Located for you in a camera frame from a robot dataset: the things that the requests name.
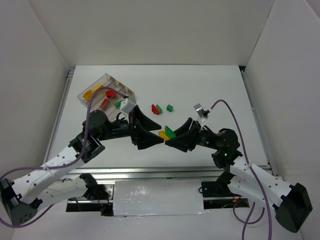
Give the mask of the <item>small yellow lego brick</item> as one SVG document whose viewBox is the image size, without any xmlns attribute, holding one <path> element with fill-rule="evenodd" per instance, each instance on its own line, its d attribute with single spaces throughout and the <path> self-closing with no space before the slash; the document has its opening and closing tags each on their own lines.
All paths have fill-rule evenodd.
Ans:
<svg viewBox="0 0 320 240">
<path fill-rule="evenodd" d="M 164 139 L 164 141 L 168 141 L 170 138 L 166 135 L 166 132 L 164 130 L 161 130 L 158 132 L 158 136 Z"/>
</svg>

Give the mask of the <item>green lego plate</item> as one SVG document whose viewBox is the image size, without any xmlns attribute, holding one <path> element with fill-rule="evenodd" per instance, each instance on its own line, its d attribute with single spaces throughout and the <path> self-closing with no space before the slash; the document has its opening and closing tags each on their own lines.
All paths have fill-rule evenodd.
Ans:
<svg viewBox="0 0 320 240">
<path fill-rule="evenodd" d="M 122 104 L 123 100 L 122 101 L 118 101 L 114 104 L 115 108 L 116 109 L 119 109 L 121 107 L 121 104 Z"/>
</svg>

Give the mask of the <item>red rectangular lego brick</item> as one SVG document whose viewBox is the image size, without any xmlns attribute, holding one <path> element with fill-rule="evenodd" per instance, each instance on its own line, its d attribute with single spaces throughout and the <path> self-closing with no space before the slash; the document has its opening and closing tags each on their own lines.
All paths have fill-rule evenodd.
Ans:
<svg viewBox="0 0 320 240">
<path fill-rule="evenodd" d="M 101 109 L 102 111 L 106 111 L 106 110 L 108 109 L 108 107 L 109 107 L 109 103 L 110 103 L 109 99 L 108 99 L 108 98 L 105 98 L 105 99 L 102 101 L 102 103 L 100 104 L 100 109 Z"/>
</svg>

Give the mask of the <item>red rounded lego brick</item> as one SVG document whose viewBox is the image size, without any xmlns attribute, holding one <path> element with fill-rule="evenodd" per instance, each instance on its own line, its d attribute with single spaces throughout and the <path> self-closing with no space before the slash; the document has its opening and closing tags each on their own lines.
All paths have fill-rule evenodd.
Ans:
<svg viewBox="0 0 320 240">
<path fill-rule="evenodd" d="M 115 97 L 117 94 L 116 94 L 114 91 L 112 91 L 112 90 L 107 90 L 107 91 L 105 92 L 105 95 L 106 95 L 106 98 L 107 98 L 107 99 L 111 99 L 111 98 Z"/>
</svg>

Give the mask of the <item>yellow rounded lego brick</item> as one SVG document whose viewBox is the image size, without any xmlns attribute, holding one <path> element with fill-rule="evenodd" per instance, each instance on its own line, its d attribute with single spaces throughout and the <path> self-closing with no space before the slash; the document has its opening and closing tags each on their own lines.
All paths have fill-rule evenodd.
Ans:
<svg viewBox="0 0 320 240">
<path fill-rule="evenodd" d="M 93 93 L 94 93 L 94 92 L 93 92 L 92 90 L 86 91 L 86 92 L 83 94 L 84 100 L 89 101 L 89 100 L 92 98 Z"/>
</svg>

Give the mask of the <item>yellow rectangular lego brick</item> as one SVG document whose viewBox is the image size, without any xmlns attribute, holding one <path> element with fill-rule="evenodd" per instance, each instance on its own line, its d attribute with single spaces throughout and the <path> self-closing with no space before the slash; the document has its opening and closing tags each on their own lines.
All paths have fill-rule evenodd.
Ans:
<svg viewBox="0 0 320 240">
<path fill-rule="evenodd" d="M 93 88 L 93 91 L 98 90 L 98 89 L 101 88 L 102 86 L 103 86 L 102 84 L 98 84 L 97 86 L 95 86 L 95 87 Z"/>
</svg>

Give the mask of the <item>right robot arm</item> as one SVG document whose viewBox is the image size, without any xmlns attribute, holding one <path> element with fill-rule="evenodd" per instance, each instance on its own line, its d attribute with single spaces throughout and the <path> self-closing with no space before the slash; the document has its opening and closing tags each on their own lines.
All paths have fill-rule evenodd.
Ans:
<svg viewBox="0 0 320 240">
<path fill-rule="evenodd" d="M 196 146 L 214 149 L 213 162 L 224 170 L 218 178 L 222 189 L 274 212 L 277 222 L 289 232 L 297 233 L 312 212 L 307 189 L 298 182 L 288 183 L 247 160 L 238 150 L 240 143 L 234 130 L 222 128 L 214 133 L 188 118 L 174 134 L 165 144 L 182 152 L 192 151 Z"/>
</svg>

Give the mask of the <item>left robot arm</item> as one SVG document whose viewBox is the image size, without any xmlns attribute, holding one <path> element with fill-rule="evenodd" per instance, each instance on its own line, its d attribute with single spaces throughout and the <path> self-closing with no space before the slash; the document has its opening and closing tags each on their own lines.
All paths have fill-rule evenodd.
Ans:
<svg viewBox="0 0 320 240">
<path fill-rule="evenodd" d="M 109 200 L 104 185 L 90 173 L 63 180 L 62 177 L 97 157 L 105 146 L 102 141 L 130 137 L 138 150 L 164 142 L 153 133 L 162 127 L 145 116 L 139 106 L 121 110 L 123 118 L 110 121 L 102 110 L 87 111 L 83 130 L 55 157 L 39 167 L 28 167 L 28 174 L 9 180 L 7 175 L 21 171 L 14 168 L 0 178 L 0 200 L 10 222 L 0 222 L 13 229 L 29 226 L 40 219 L 54 204 L 66 199 Z"/>
</svg>

